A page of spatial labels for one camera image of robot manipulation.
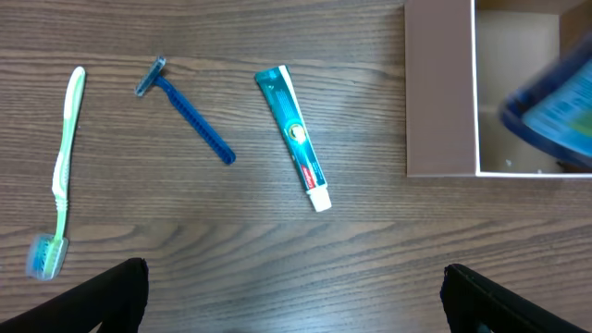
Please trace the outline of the clear pump soap bottle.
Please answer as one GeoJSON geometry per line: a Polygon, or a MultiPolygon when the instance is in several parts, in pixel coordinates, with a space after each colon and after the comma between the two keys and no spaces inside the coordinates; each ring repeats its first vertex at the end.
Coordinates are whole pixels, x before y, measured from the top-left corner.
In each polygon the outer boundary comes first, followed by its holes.
{"type": "Polygon", "coordinates": [[[591,35],[510,94],[499,118],[511,133],[570,167],[591,168],[591,35]]]}

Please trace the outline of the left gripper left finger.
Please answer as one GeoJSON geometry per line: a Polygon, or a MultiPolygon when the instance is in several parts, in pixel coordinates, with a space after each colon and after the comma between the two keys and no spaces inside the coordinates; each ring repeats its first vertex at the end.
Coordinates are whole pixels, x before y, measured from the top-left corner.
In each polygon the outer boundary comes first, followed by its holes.
{"type": "Polygon", "coordinates": [[[136,332],[149,295],[149,269],[130,258],[1,324],[3,332],[136,332]]]}

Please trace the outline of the green white toothbrush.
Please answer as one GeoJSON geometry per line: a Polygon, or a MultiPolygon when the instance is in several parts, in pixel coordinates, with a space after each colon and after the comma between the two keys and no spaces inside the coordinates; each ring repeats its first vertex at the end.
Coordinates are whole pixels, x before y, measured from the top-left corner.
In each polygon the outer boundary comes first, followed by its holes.
{"type": "Polygon", "coordinates": [[[62,136],[52,177],[55,197],[56,226],[53,234],[39,234],[32,242],[26,274],[40,281],[56,278],[68,250],[65,236],[68,220],[68,186],[72,148],[85,87],[86,71],[76,67],[68,81],[65,94],[62,136]]]}

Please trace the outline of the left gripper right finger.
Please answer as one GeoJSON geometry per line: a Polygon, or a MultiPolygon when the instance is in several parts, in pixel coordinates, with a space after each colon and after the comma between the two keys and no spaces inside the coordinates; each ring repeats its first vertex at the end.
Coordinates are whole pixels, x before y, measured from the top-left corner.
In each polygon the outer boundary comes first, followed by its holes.
{"type": "Polygon", "coordinates": [[[445,268],[440,299],[452,333],[586,333],[460,264],[445,268]]]}

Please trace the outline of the green toothpaste tube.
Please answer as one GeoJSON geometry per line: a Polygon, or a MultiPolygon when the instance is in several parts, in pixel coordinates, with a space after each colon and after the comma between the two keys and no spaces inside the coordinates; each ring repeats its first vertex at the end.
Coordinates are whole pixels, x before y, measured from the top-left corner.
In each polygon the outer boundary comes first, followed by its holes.
{"type": "Polygon", "coordinates": [[[285,65],[270,68],[256,73],[254,78],[277,122],[314,210],[326,211],[332,207],[327,179],[305,126],[288,68],[285,65]]]}

